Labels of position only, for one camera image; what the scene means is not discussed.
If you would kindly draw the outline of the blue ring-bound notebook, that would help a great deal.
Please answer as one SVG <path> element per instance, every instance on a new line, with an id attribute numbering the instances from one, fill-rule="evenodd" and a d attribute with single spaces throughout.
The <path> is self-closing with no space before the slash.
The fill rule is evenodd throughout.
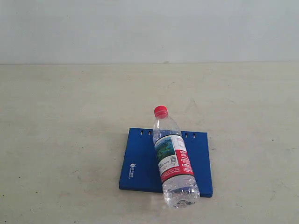
<path id="1" fill-rule="evenodd" d="M 130 128 L 119 188 L 162 193 L 151 129 Z M 201 197 L 213 196 L 208 133 L 183 131 L 183 138 Z"/>

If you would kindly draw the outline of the clear plastic water bottle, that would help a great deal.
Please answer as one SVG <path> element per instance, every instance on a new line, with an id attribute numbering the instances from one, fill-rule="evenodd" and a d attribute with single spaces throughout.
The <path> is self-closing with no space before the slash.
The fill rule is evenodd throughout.
<path id="1" fill-rule="evenodd" d="M 176 121 L 164 105 L 154 109 L 153 144 L 165 203 L 184 208 L 200 197 L 189 155 Z"/>

